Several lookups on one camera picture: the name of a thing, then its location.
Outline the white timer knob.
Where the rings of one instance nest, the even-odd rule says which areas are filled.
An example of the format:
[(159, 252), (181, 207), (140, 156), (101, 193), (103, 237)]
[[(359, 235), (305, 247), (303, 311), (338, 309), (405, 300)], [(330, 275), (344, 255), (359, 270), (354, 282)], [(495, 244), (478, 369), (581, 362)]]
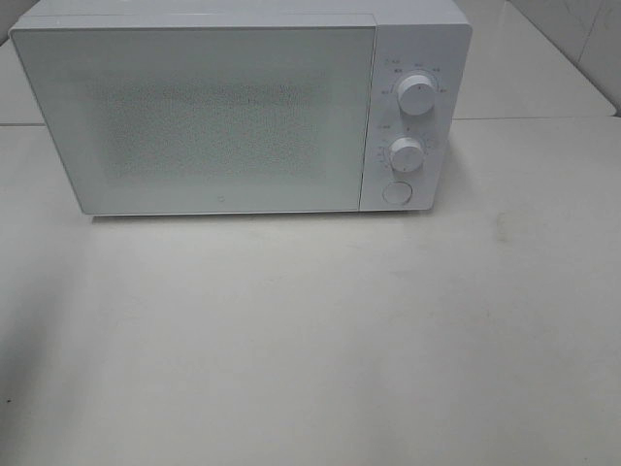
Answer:
[(421, 143), (409, 137), (394, 141), (389, 147), (389, 161), (392, 169), (399, 173), (409, 173), (419, 169), (424, 161)]

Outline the upper white power knob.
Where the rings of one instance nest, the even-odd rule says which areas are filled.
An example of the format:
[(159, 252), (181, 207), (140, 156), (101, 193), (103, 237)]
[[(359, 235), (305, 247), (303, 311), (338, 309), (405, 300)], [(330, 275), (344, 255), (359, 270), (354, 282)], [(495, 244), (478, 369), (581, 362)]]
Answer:
[(400, 79), (395, 90), (400, 110), (408, 116), (418, 117), (435, 106), (438, 85), (429, 74), (415, 72)]

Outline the round white door button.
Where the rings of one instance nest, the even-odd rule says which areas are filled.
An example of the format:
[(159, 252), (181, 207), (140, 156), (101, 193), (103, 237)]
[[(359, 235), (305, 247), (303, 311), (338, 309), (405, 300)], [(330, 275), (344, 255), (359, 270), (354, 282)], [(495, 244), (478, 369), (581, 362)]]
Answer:
[(413, 189), (409, 183), (393, 182), (390, 183), (383, 191), (382, 197), (384, 201), (390, 205), (404, 206), (413, 194)]

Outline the white microwave oven body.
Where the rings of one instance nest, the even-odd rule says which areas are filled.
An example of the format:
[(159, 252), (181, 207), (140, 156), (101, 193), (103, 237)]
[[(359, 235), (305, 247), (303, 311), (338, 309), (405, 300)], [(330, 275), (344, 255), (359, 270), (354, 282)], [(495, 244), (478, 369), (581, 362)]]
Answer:
[[(451, 1), (41, 1), (17, 20), (9, 35), (16, 49), (14, 35), (19, 30), (336, 27), (375, 31), (358, 207), (352, 211), (181, 215), (430, 209), (473, 33)], [(24, 71), (17, 50), (16, 55)], [(395, 90), (400, 79), (415, 72), (429, 74), (438, 85), (435, 106), (422, 116), (404, 114)], [(395, 172), (389, 161), (390, 145), (404, 137), (418, 140), (425, 153), (422, 166), (409, 173)], [(413, 194), (406, 205), (384, 201), (382, 191), (393, 182), (411, 185)]]

